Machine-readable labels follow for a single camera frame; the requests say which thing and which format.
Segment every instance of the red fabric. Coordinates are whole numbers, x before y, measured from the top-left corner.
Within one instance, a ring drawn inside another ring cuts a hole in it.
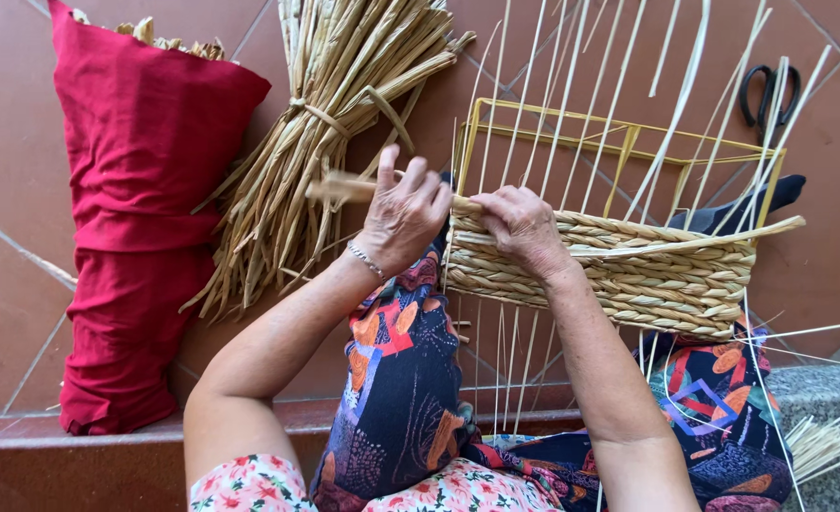
[[[79,283],[67,313],[60,424],[127,433],[177,405],[165,371],[214,271],[219,185],[269,83],[230,62],[161,50],[75,22],[49,1],[65,114]]]

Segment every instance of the hand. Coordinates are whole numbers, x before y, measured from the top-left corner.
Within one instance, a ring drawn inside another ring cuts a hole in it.
[[[401,274],[424,254],[439,233],[452,206],[452,191],[426,159],[414,157],[400,182],[394,181],[394,161],[400,148],[382,150],[373,202],[364,229],[354,238],[386,277]]]
[[[484,207],[480,223],[496,249],[540,283],[577,264],[559,238],[553,209],[530,189],[507,186],[471,201]]]

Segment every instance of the woman's right hand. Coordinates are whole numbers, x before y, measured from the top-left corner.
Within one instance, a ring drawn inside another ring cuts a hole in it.
[[[553,209],[530,189],[506,186],[471,201],[483,206],[480,223],[496,249],[540,283],[578,264],[559,238]]]

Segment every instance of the braided weave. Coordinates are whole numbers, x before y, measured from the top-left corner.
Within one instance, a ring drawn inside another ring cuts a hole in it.
[[[687,242],[707,235],[556,212],[562,242],[570,249],[619,250]],[[462,234],[486,234],[476,214],[456,212],[447,259],[449,287],[547,308],[539,283],[499,254],[494,245]],[[749,284],[755,249],[746,243],[652,251],[639,255],[575,256],[610,320],[666,332],[728,341]]]

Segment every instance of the black scissors handle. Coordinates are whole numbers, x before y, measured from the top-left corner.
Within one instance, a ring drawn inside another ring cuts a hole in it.
[[[758,105],[758,113],[756,114],[757,117],[755,117],[752,115],[749,108],[749,82],[759,71],[764,74],[765,82],[764,92],[761,95],[761,103]],[[788,81],[792,81],[793,83],[792,94],[790,95],[790,103],[787,104],[787,109],[781,109],[778,111],[777,117],[774,120],[775,127],[780,127],[786,124],[790,117],[792,117],[793,111],[796,110],[796,105],[800,102],[800,91],[802,88],[800,72],[792,65],[788,67],[787,72],[789,73]],[[740,84],[740,109],[742,110],[742,116],[745,118],[746,124],[750,127],[754,127],[755,124],[758,125],[758,130],[760,131],[759,138],[764,136],[765,129],[767,128],[767,110],[770,108],[770,104],[774,100],[774,87],[776,85],[777,70],[772,70],[765,64],[756,65],[750,69],[749,72],[746,73],[746,76],[742,78],[742,83]]]

